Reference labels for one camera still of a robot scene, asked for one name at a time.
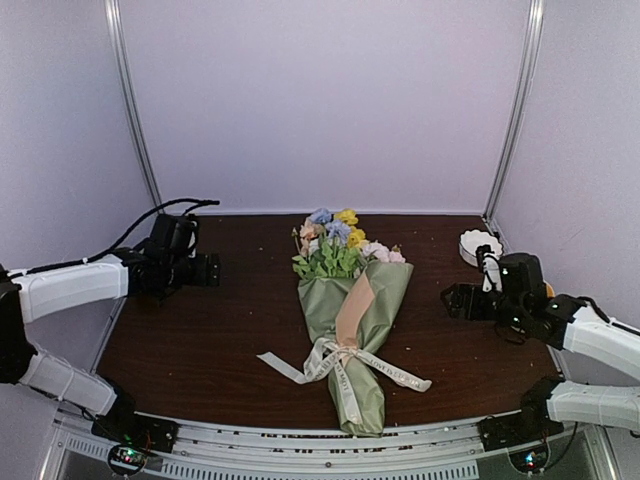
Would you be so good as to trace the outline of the pink rose stem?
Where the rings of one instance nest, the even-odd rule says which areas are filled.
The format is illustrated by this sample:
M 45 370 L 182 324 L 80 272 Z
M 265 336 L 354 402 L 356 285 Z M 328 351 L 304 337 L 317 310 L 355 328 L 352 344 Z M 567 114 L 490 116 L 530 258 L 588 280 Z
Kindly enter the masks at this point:
M 405 263 L 406 258 L 402 255 L 398 246 L 389 248 L 386 245 L 374 241 L 368 242 L 361 247 L 361 254 L 363 259 L 370 262 L 382 262 L 382 263 Z

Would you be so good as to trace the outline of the pink wrapping paper sheet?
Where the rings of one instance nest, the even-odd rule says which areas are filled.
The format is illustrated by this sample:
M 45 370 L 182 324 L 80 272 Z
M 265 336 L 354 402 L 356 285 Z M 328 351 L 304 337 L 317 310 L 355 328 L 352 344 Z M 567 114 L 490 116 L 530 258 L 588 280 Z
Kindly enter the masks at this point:
M 364 270 L 374 299 L 359 322 L 357 346 L 373 354 L 384 345 L 413 273 L 410 263 L 374 261 Z M 297 292 L 311 341 L 321 337 L 333 339 L 336 316 L 351 291 L 355 280 L 317 278 L 298 282 Z

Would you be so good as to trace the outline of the peach flower stem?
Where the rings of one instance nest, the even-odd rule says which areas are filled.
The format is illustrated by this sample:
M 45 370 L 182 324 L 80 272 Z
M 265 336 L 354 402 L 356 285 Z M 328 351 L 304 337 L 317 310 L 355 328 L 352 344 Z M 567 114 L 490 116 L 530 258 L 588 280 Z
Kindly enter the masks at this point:
M 315 223 L 308 216 L 299 229 L 292 229 L 292 238 L 295 241 L 296 248 L 301 255 L 304 255 L 310 247 L 311 242 L 316 239 L 323 231 L 323 226 Z

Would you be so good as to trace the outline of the pale yellow flower stem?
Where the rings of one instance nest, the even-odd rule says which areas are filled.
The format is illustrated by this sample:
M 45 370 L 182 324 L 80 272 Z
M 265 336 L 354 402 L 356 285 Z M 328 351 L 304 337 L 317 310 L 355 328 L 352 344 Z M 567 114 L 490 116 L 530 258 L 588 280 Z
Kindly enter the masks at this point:
M 322 240 L 307 256 L 292 258 L 292 269 L 301 280 L 317 278 L 356 278 L 363 271 L 365 260 L 357 247 L 340 244 L 336 239 Z

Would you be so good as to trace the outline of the white printed ribbon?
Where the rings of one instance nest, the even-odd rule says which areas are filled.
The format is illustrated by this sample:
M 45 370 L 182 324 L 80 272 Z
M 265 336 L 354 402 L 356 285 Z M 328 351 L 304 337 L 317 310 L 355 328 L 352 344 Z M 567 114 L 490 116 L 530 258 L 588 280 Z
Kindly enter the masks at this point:
M 424 393 L 432 382 L 400 369 L 373 353 L 336 340 L 315 341 L 303 368 L 298 370 L 271 352 L 257 356 L 269 367 L 298 385 L 327 379 L 340 428 L 353 436 L 377 437 L 384 430 L 385 396 L 378 373 L 402 388 Z

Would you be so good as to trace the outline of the blue flower stem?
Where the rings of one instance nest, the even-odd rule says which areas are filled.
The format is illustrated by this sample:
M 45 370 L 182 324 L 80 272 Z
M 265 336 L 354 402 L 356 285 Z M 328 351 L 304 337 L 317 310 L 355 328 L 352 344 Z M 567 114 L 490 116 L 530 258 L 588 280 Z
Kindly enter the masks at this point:
M 337 238 L 342 245 L 347 244 L 351 227 L 358 222 L 353 209 L 332 213 L 327 208 L 319 208 L 311 213 L 309 219 L 312 224 L 323 226 L 329 239 Z

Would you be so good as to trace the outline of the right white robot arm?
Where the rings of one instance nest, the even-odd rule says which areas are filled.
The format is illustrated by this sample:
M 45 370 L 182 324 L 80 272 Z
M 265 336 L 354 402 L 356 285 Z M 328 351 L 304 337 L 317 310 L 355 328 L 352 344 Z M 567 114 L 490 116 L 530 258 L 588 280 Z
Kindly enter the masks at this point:
M 482 283 L 455 283 L 440 295 L 449 317 L 492 321 L 526 339 L 590 357 L 638 378 L 638 328 L 608 316 L 590 297 L 550 295 L 535 255 L 497 258 L 479 247 L 476 260 Z M 637 431 L 639 390 L 545 378 L 522 397 L 512 430 L 519 440 L 530 442 L 551 423 L 564 421 Z

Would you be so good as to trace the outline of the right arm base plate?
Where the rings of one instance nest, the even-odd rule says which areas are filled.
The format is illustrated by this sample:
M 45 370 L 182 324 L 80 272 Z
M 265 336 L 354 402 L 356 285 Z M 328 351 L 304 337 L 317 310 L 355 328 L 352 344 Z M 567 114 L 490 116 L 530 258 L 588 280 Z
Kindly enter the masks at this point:
M 562 423 L 546 418 L 529 421 L 522 413 L 488 416 L 477 427 L 485 452 L 506 449 L 511 465 L 530 475 L 550 465 L 549 438 L 564 431 Z

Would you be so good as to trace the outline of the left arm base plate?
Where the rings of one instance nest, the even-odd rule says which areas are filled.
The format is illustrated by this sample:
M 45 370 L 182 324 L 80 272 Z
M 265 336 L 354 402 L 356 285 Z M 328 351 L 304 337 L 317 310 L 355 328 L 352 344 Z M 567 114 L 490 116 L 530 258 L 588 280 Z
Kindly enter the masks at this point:
M 114 441 L 107 453 L 107 465 L 120 477 L 131 477 L 145 469 L 159 470 L 161 455 L 171 453 L 179 425 L 175 421 L 136 415 L 131 433 L 117 433 L 105 419 L 92 422 L 91 433 Z

